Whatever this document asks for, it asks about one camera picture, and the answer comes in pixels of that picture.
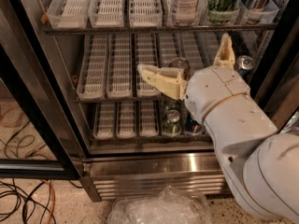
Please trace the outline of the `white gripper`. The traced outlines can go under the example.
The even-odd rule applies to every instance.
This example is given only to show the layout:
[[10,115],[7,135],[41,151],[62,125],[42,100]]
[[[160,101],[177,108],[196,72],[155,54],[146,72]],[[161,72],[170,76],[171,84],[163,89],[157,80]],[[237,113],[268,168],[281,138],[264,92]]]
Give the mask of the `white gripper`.
[[139,64],[137,70],[142,79],[161,93],[174,100],[183,100],[193,118],[200,124],[218,104],[236,95],[249,94],[249,85],[235,71],[235,53],[232,38],[221,37],[214,65],[196,71],[189,82],[184,70],[176,67],[159,68]]

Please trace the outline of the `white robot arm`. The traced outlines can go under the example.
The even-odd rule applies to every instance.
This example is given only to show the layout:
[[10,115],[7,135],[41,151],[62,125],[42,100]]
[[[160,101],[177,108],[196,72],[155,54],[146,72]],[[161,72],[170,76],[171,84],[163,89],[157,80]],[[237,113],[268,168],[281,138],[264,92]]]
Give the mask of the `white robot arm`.
[[225,34],[214,63],[188,79],[180,68],[141,63],[137,70],[160,92],[182,100],[205,127],[226,182],[245,211],[298,224],[299,136],[278,132],[234,65],[232,39]]

